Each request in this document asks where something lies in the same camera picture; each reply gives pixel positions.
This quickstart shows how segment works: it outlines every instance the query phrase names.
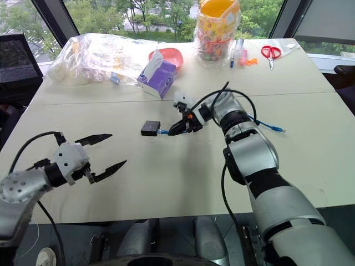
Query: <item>white table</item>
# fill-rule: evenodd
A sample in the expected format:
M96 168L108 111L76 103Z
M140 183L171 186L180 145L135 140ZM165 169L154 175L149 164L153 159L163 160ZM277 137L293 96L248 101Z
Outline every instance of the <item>white table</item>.
M245 90L235 89L258 95L251 99L259 118L287 130L277 133L262 127L278 151L280 173L285 179L300 188L316 207L353 204L355 118L305 53L302 50L295 53L298 56L293 59L293 69L300 78L293 81L298 82L298 86L292 83L285 86L286 78L281 83L278 81L277 73L289 71L276 66L281 60L275 62L273 71L269 70L267 62L246 68L245 75L240 74L244 70L235 69L235 75L230 76L231 84L253 83L253 87ZM283 60L291 61L292 56ZM188 67L189 59L186 56L184 59ZM196 76L201 71L207 70L196 70ZM270 80L246 80L249 71L249 76L252 71L255 75L268 72ZM195 79L195 75L181 75L170 95L180 88L178 83L197 84ZM226 78L207 79L223 84ZM213 90L205 80L201 83L205 84L206 91L202 87L194 90L191 86L186 92L203 96ZM265 83L273 83L273 86L260 89ZM180 114L171 106L171 100L159 101L137 88L130 88L128 91L128 88L113 88L108 84L95 84L95 87L90 84L85 88L62 87L63 92L60 92L59 86L51 91L53 87L44 83L0 153L0 176L6 175L17 150L35 134L58 130L64 132L68 140L76 140L91 134L111 133L113 137L87 148L93 171L99 173L126 158L128 162L101 183L90 185L82 179L75 186L65 185L46 194L43 203L56 222L226 213L220 191L225 147L221 130L209 123L195 134L140 136L145 120L159 120L162 128L168 129L180 119ZM239 99L250 111L247 102ZM56 148L50 137L37 141L25 150L18 169L52 157ZM227 178L226 193L234 212L251 211L244 186ZM33 217L37 223L48 223L39 209L35 209Z

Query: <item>red bowl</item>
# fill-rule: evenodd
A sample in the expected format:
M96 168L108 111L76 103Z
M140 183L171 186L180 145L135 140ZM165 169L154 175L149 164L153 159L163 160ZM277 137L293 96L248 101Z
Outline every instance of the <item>red bowl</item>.
M149 61L151 60L151 57L153 56L154 52L155 51L149 54ZM176 65L176 70L179 70L182 64L184 63L182 54L180 53L179 50L175 48L159 49L159 52L163 55L164 60L168 61L171 64Z

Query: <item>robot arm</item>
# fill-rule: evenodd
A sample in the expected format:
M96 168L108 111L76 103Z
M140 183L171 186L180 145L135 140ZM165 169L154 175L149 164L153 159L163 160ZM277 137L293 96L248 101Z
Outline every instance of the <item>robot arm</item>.
M41 160L26 171L11 172L0 182L2 265L12 263L16 249L31 220L33 208L46 192L65 183L72 186L83 176L86 176L91 184L99 182L126 163L126 161L117 163L100 175L90 172L89 156L83 146L96 144L111 136L111 134L92 135L76 143L66 142L62 136L58 141L59 148L54 153L54 163L48 159Z
M195 101L176 95L174 105L183 119L169 135L195 132L212 119L226 141L223 154L232 179L245 185L263 242L266 261L274 265L355 265L355 258L306 196L278 172L277 152L249 119L230 92L212 95L199 108Z

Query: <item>floor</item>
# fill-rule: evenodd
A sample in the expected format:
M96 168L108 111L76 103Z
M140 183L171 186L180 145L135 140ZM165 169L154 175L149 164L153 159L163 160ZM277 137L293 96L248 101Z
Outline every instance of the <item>floor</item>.
M346 246L355 255L355 206L342 206L323 208L319 210L329 226L340 235ZM230 265L243 265L241 261L240 242L231 218L226 215L213 216L216 224L224 237L229 256ZM193 236L193 220L195 217L177 217L160 219L159 241L157 252L180 253L196 255L195 239ZM254 225L252 213L238 214L237 219L241 224ZM115 256L119 243L125 232L134 221L121 221L105 224L105 226L59 224L58 229L62 236L67 266L88 265L90 259L90 241L93 236L100 236L108 232L109 248L104 252L103 258ZM57 239L50 224L39 225L39 238L33 249L25 254L37 238L37 225L28 227L24 240L18 249L15 265L35 265L38 252L44 247L52 247L58 254Z

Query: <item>tissue box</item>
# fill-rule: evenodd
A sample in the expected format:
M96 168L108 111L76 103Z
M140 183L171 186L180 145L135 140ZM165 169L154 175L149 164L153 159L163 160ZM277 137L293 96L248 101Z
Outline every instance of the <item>tissue box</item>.
M153 74L147 77L145 71L149 64L137 78L138 84L145 92L162 99L175 80L176 66L163 60Z

